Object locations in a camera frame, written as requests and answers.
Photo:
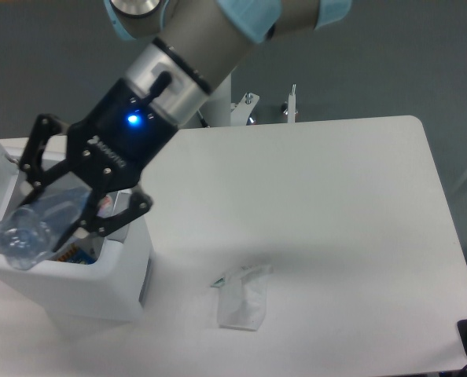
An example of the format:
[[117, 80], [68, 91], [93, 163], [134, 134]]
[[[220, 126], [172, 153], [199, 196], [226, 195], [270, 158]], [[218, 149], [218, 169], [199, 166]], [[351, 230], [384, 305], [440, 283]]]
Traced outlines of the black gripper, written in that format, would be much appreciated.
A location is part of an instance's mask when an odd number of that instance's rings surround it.
[[[80, 215], [52, 251], [59, 251], [77, 230], [88, 236], [108, 236], [149, 212], [152, 198], [134, 186], [146, 165], [178, 131], [153, 106], [171, 82], [170, 77], [159, 77], [147, 94], [138, 96], [126, 79], [119, 79], [78, 123], [66, 123], [53, 114], [38, 114], [18, 163], [26, 175], [22, 188], [30, 189], [18, 207], [35, 202], [48, 186], [67, 174], [75, 174], [93, 189]], [[45, 170], [43, 154], [50, 139], [57, 135], [67, 136], [66, 159]], [[107, 218], [98, 215], [106, 192], [131, 188], [124, 210]]]

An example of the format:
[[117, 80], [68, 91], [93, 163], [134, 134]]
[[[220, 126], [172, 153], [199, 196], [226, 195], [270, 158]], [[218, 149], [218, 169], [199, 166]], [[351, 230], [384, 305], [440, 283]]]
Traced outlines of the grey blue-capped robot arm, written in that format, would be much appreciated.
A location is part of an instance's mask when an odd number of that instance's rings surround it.
[[20, 158], [31, 191], [66, 174], [90, 188], [80, 215], [50, 246], [79, 232], [107, 236], [147, 213], [142, 171], [259, 44], [347, 16], [349, 1], [108, 1], [132, 38], [151, 41], [80, 122], [41, 114]]

